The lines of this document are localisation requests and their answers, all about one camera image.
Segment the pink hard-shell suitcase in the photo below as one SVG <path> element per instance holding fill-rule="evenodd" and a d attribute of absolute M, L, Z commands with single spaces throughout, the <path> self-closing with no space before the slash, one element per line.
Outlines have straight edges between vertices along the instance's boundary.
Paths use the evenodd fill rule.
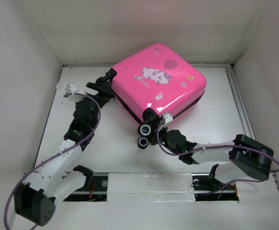
<path fill-rule="evenodd" d="M 115 64 L 97 84 L 108 82 L 113 96 L 139 124 L 138 147 L 155 145 L 164 113 L 177 118 L 205 92 L 206 78 L 171 48 L 155 43 Z"/>

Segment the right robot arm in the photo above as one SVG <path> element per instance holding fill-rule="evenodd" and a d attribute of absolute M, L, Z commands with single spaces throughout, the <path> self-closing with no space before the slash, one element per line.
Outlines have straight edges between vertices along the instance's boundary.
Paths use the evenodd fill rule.
<path fill-rule="evenodd" d="M 199 144 L 187 141 L 179 130 L 156 130 L 159 147 L 166 154 L 177 156 L 188 165 L 212 162 L 204 179 L 206 191 L 219 191 L 236 181 L 263 182 L 269 179 L 274 152 L 271 148 L 245 136 L 219 144 Z"/>

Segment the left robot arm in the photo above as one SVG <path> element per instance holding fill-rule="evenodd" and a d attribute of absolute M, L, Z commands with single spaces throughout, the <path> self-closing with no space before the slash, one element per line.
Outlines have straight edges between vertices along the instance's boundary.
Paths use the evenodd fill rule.
<path fill-rule="evenodd" d="M 65 98 L 76 99 L 73 121 L 55 154 L 26 173 L 16 186 L 13 197 L 15 213 L 33 222 L 46 225 L 57 205 L 81 188 L 93 185 L 93 171 L 82 165 L 72 166 L 91 142 L 101 119 L 101 108 L 114 97 L 109 82 L 87 83 L 96 95 L 67 86 Z"/>

